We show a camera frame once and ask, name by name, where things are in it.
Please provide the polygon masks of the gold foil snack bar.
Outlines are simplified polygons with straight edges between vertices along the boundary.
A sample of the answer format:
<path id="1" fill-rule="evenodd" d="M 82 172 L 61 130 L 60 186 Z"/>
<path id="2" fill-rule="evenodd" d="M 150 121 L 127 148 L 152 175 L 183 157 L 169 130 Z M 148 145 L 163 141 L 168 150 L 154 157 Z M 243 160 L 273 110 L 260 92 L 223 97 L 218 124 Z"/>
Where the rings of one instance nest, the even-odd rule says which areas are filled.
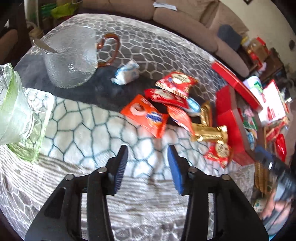
<path id="1" fill-rule="evenodd" d="M 228 142 L 227 126 L 212 127 L 192 123 L 192 129 L 193 134 L 191 134 L 191 141 L 221 144 L 227 144 Z"/>

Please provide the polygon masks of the orange snack packet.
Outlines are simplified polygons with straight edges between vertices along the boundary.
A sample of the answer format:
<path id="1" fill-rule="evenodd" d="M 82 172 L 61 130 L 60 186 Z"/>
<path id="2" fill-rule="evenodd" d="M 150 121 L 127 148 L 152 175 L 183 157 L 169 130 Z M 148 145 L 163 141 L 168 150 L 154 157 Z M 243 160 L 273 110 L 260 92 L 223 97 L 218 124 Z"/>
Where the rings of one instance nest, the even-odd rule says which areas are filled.
<path id="1" fill-rule="evenodd" d="M 165 132 L 168 114 L 160 113 L 146 98 L 138 94 L 121 111 L 121 114 L 135 121 L 156 138 L 161 138 Z"/>

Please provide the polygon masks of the wicker basket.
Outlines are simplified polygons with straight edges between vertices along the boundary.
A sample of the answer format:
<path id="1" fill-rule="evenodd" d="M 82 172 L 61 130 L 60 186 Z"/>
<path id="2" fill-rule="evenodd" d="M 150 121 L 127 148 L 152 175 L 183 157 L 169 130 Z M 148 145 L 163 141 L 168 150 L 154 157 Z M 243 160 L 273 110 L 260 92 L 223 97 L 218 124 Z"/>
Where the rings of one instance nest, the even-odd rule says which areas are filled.
<path id="1" fill-rule="evenodd" d="M 269 180 L 269 170 L 265 169 L 264 166 L 256 162 L 254 172 L 254 185 L 255 188 L 260 192 L 261 197 L 268 196 L 272 190 L 272 181 Z"/>

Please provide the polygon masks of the red round-logo snack packet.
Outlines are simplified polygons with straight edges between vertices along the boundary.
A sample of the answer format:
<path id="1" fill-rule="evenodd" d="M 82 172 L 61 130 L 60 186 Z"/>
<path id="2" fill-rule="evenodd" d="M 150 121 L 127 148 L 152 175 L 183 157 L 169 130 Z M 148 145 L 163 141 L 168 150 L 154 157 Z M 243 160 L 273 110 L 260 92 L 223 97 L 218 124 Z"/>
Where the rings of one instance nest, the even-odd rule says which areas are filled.
<path id="1" fill-rule="evenodd" d="M 216 143 L 210 145 L 204 157 L 207 160 L 219 163 L 225 169 L 232 160 L 233 150 L 228 144 Z"/>

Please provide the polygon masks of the red octagonal tin base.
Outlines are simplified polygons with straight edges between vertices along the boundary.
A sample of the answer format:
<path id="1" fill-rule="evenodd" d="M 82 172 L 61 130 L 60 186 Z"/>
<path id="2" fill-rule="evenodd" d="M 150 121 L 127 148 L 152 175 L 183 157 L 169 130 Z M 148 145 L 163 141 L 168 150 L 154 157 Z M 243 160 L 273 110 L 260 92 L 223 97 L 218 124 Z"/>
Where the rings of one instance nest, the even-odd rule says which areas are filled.
<path id="1" fill-rule="evenodd" d="M 230 85 L 216 92 L 216 123 L 227 126 L 228 145 L 233 150 L 233 160 L 241 166 L 255 163 L 254 151 L 248 142 L 243 126 L 243 109 L 248 103 Z"/>

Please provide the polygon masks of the patterned grey table cloth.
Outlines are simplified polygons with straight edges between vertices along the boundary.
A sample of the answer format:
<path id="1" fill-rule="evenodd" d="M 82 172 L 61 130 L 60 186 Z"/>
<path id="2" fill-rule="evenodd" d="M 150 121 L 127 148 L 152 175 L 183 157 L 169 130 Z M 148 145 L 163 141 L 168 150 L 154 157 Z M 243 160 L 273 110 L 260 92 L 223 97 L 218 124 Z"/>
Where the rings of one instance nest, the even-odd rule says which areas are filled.
<path id="1" fill-rule="evenodd" d="M 215 93 L 225 81 L 211 68 L 214 57 L 186 39 L 148 23 L 114 15 L 79 14 L 51 30 L 51 34 L 72 26 L 88 26 L 100 38 L 105 33 L 120 37 L 115 66 L 134 60 L 142 77 L 158 80 L 178 70 L 195 77 L 193 93 L 215 101 Z M 1 210 L 20 237 L 24 237 L 34 217 L 61 180 L 69 173 L 82 176 L 104 166 L 128 146 L 128 163 L 119 192 L 108 198 L 116 240 L 179 240 L 188 199 L 174 189 L 167 161 L 167 148 L 175 145 L 180 156 L 204 173 L 228 173 L 247 198 L 254 184 L 254 166 L 231 162 L 227 168 L 208 161 L 206 143 L 191 142 L 188 132 L 172 123 L 162 138 L 155 138 L 141 126 L 110 108 L 100 108 L 100 100 L 73 101 L 61 98 L 40 77 L 41 52 L 32 47 L 15 67 L 29 101 L 35 109 L 53 101 L 53 109 L 40 148 L 39 159 L 19 159 L 1 146 Z"/>

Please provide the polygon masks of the blue white candy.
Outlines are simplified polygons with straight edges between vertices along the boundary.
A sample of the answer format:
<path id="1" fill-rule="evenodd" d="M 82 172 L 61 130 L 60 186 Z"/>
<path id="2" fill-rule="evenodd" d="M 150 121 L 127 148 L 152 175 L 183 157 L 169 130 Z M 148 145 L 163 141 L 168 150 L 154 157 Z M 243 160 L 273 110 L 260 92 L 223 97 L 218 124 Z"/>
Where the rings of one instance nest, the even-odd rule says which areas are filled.
<path id="1" fill-rule="evenodd" d="M 201 106 L 196 100 L 194 100 L 191 97 L 188 98 L 187 105 L 188 105 L 188 107 L 185 108 L 184 110 L 189 116 L 191 116 L 191 117 L 200 116 Z"/>

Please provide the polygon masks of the red snack packet middle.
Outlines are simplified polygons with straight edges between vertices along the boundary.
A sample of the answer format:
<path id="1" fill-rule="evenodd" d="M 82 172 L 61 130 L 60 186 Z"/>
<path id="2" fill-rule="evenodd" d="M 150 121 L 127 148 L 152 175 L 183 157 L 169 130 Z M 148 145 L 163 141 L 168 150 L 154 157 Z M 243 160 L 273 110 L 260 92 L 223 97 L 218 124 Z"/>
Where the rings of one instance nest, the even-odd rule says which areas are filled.
<path id="1" fill-rule="evenodd" d="M 186 99 L 180 96 L 177 96 L 167 90 L 156 89 L 156 88 L 146 89 L 144 91 L 144 96 L 146 99 L 150 99 L 154 102 L 174 105 L 179 108 L 188 108 L 188 103 Z"/>

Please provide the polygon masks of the red snack packet top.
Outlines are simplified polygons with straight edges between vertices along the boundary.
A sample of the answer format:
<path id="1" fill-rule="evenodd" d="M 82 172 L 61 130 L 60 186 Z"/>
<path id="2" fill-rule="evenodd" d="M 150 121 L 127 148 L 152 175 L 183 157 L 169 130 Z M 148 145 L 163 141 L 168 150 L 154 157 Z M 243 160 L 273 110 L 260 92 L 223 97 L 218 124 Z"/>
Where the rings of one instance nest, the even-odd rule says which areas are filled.
<path id="1" fill-rule="evenodd" d="M 184 99 L 189 98 L 190 88 L 198 83 L 198 80 L 190 75 L 186 75 L 179 71 L 173 71 L 158 80 L 155 86 L 169 91 Z"/>

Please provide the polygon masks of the green glass bowl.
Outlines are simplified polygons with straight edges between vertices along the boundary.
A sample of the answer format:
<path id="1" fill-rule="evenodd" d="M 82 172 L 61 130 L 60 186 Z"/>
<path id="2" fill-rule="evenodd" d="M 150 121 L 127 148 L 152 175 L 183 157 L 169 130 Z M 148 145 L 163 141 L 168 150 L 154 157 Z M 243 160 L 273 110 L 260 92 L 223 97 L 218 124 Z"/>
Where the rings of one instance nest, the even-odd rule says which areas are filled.
<path id="1" fill-rule="evenodd" d="M 1 65 L 1 145 L 34 162 L 53 109 L 52 94 L 24 88 L 10 63 Z"/>

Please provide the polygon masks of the white blue crumpled wrapper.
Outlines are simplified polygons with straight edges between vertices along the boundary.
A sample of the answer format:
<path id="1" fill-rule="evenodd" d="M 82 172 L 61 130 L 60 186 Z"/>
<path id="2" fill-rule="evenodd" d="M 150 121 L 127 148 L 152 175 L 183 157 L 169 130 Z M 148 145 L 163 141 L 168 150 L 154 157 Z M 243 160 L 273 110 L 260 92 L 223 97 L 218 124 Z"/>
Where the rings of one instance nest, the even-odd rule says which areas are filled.
<path id="1" fill-rule="evenodd" d="M 117 69 L 111 81 L 117 85 L 127 85 L 138 79 L 139 75 L 139 65 L 135 61 L 130 60 L 127 64 Z"/>

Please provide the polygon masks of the dark blue cushion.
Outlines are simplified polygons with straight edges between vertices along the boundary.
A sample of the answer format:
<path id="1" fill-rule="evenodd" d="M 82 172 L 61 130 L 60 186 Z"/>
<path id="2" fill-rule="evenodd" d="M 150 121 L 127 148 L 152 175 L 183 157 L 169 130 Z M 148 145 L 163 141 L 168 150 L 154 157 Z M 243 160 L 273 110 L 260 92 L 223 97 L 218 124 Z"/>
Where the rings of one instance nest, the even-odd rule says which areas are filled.
<path id="1" fill-rule="evenodd" d="M 218 29 L 217 36 L 235 52 L 241 45 L 242 36 L 239 35 L 230 25 L 221 25 Z"/>

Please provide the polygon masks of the beige sofa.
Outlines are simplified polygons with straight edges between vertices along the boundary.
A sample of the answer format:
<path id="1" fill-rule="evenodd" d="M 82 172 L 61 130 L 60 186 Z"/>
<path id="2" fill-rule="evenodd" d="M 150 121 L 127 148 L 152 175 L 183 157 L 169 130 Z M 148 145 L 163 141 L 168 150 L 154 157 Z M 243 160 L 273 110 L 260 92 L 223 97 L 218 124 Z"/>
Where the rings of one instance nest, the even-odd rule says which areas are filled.
<path id="1" fill-rule="evenodd" d="M 177 11 L 155 8 L 152 0 L 83 1 L 81 13 L 114 14 L 155 22 L 167 30 L 191 40 L 207 52 L 213 53 L 242 77 L 249 75 L 243 59 L 218 36 L 221 25 L 230 25 L 243 36 L 248 28 L 229 7 L 221 1 L 164 1 Z"/>

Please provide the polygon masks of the green plastic bag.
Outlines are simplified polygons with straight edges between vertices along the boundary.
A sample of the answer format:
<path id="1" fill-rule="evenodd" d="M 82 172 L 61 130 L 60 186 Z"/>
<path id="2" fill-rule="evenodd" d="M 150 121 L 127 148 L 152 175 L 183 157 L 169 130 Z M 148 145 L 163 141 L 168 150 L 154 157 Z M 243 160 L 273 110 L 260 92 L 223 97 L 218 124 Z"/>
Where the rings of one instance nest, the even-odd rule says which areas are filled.
<path id="1" fill-rule="evenodd" d="M 41 17 L 54 19 L 60 19 L 67 16 L 73 16 L 76 13 L 79 7 L 79 3 L 66 3 L 60 6 L 57 6 L 56 3 L 45 4 L 41 6 Z"/>

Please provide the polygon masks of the white paper on sofa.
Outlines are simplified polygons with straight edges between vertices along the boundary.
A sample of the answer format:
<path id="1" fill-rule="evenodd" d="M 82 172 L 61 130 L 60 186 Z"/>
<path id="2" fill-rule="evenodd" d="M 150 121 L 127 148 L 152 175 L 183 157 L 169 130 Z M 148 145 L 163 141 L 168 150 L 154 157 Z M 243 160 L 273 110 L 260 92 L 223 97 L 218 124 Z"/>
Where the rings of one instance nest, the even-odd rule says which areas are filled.
<path id="1" fill-rule="evenodd" d="M 165 8 L 165 9 L 170 9 L 170 10 L 173 10 L 173 11 L 177 11 L 177 7 L 174 6 L 174 5 L 171 5 L 171 4 L 165 4 L 165 3 L 157 3 L 157 2 L 154 2 L 153 3 L 153 6 L 155 8 Z"/>

